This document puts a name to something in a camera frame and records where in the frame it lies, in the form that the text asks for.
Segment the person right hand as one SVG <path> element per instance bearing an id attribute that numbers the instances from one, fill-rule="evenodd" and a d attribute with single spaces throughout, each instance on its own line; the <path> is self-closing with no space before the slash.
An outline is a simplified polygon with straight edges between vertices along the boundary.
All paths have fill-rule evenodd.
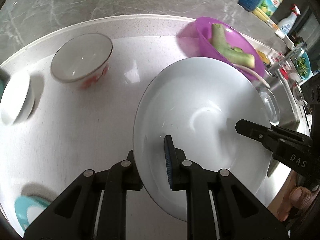
<path id="1" fill-rule="evenodd" d="M 279 221 L 283 222 L 288 218 L 293 207 L 302 212 L 306 211 L 318 192 L 319 189 L 311 192 L 305 187 L 297 186 L 297 173 L 291 171 L 285 184 L 267 208 Z"/>

